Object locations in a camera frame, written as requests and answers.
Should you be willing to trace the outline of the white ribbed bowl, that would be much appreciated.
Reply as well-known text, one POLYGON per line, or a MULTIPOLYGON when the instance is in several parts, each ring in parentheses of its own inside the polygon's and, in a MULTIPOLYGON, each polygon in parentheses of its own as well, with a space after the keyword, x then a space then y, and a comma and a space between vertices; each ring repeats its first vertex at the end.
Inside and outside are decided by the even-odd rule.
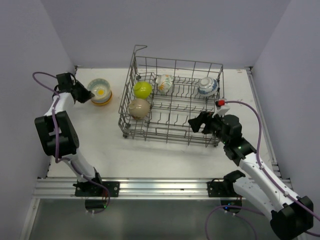
POLYGON ((101 102, 104 102, 105 100, 107 100, 109 97, 110 97, 110 95, 108 97, 105 97, 105 98, 95 98, 95 97, 93 97, 90 100, 93 100, 95 102, 100 102, 101 103, 101 102))

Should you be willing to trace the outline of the orange ribbed bowl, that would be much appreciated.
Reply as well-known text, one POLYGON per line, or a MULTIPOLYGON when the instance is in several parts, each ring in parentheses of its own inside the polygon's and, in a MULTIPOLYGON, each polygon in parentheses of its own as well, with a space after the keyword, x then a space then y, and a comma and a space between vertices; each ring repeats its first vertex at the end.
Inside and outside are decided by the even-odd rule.
POLYGON ((91 99, 90 101, 91 101, 95 106, 101 107, 101 106, 105 106, 105 105, 109 104, 109 103, 112 101, 112 97, 113 97, 113 93, 111 92, 111 93, 110 93, 110 97, 109 97, 107 100, 105 100, 105 101, 97 102, 97 101, 93 101, 92 99, 91 99))

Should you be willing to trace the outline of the white blue patterned bowl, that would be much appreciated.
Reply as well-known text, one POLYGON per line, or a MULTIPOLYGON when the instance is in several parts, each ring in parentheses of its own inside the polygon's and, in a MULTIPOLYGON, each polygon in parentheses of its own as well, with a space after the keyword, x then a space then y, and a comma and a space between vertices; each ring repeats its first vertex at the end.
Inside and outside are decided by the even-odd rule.
POLYGON ((204 77, 198 81, 197 91, 202 97, 210 97, 218 92, 218 80, 212 77, 204 77))

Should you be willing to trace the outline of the white floral leaf bowl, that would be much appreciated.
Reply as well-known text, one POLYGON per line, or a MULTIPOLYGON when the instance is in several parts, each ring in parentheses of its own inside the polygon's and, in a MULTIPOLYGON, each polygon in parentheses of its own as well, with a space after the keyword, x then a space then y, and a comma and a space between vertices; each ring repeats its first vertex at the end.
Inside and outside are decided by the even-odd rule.
POLYGON ((158 75, 155 82, 157 86, 157 90, 159 91, 160 94, 166 94, 174 81, 174 76, 170 74, 162 74, 158 75))

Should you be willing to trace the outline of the white yellow dotted bowl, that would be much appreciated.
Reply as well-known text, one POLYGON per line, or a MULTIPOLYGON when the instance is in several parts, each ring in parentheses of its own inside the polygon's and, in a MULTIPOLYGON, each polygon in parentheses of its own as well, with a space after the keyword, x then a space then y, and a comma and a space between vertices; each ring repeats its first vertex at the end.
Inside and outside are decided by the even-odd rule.
POLYGON ((111 95, 110 83, 103 78, 96 78, 89 82, 87 89, 94 94, 94 98, 101 99, 111 95))

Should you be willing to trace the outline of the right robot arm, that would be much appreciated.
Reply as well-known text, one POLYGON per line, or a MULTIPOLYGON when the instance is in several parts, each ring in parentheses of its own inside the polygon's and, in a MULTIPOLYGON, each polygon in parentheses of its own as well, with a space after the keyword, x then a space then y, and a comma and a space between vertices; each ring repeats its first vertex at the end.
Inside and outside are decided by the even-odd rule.
POLYGON ((202 111, 188 123, 194 133, 204 125, 203 134, 212 134, 224 144, 226 156, 242 171, 223 183, 223 192, 249 200, 266 216, 279 239, 292 240, 314 226, 313 202, 287 187, 260 160, 258 151, 243 137, 237 116, 202 111))

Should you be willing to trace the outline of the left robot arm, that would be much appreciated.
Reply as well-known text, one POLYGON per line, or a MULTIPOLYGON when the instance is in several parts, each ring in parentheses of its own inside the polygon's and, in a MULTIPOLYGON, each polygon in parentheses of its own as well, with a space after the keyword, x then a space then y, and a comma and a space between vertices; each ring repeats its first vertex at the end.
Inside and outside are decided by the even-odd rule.
POLYGON ((94 95, 70 72, 51 75, 36 71, 33 79, 52 92, 52 104, 48 111, 35 118, 37 134, 47 156, 56 163, 65 163, 76 175, 73 185, 81 194, 99 196, 104 194, 104 184, 97 170, 88 163, 80 151, 78 134, 68 115, 76 102, 85 103, 94 95))

